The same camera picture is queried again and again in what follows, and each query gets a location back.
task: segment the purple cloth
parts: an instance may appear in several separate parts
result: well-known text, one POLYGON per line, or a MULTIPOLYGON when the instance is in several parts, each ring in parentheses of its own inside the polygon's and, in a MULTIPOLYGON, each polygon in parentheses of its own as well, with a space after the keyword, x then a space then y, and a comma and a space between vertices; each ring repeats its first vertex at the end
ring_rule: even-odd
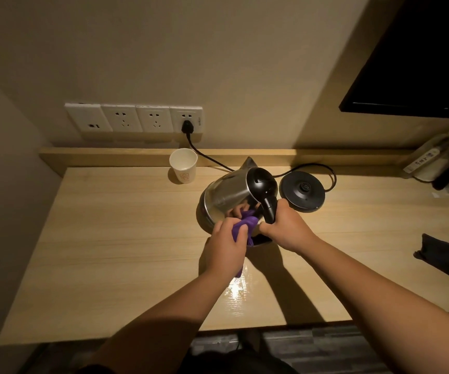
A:
MULTIPOLYGON (((242 220, 235 224, 233 228, 231 229, 231 235, 233 236, 233 240, 236 241, 236 238, 238 237, 238 230, 240 230, 240 227, 246 224, 248 226, 247 230, 247 246, 254 245, 254 242, 252 241, 252 231, 254 230, 255 226, 259 223, 259 219, 255 216, 254 210, 248 210, 248 211, 242 211, 242 220)), ((240 278, 242 275, 243 268, 238 272, 238 274, 235 276, 235 278, 240 278)))

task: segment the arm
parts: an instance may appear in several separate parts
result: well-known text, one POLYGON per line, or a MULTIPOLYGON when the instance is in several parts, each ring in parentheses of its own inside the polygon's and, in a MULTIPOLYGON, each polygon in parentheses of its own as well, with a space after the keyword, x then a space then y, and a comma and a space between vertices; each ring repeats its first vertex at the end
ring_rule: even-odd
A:
POLYGON ((260 231, 315 269, 396 370, 449 373, 449 313, 318 238, 286 200, 260 231))
POLYGON ((204 248, 205 272, 156 304, 115 335, 91 357, 89 365, 116 374, 176 372, 198 329, 245 258, 247 226, 235 243, 231 228, 239 219, 216 223, 204 248))

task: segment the label on bottle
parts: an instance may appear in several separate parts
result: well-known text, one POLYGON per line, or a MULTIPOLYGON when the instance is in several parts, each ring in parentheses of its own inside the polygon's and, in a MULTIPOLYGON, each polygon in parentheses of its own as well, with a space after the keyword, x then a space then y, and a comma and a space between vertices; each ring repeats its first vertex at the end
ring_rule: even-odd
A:
POLYGON ((428 150, 425 154, 414 160, 410 165, 408 165, 403 170, 406 173, 412 173, 414 170, 420 168, 425 163, 430 162, 433 158, 440 154, 440 150, 437 148, 432 148, 428 150))

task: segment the tiled floor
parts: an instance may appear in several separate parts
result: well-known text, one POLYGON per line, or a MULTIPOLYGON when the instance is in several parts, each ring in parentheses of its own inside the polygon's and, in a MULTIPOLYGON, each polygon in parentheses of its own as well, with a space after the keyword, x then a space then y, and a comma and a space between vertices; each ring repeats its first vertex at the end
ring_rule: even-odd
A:
MULTIPOLYGON (((353 325, 263 332, 272 355, 299 373, 389 373, 353 325)), ((69 374, 80 367, 103 340, 53 343, 47 346, 26 374, 69 374)), ((237 348, 236 334, 197 337, 194 355, 204 351, 230 352, 237 348)))

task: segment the left hand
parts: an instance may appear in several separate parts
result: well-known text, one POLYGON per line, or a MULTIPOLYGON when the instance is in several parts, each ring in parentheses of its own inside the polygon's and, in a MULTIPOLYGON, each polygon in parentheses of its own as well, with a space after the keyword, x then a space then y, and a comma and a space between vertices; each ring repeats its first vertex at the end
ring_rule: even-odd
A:
POLYGON ((240 227, 236 242, 231 235, 233 225, 238 222, 240 222, 238 218, 226 218, 224 221, 218 221, 204 248, 205 271, 225 281, 231 281, 242 268, 245 259, 247 225, 240 227))

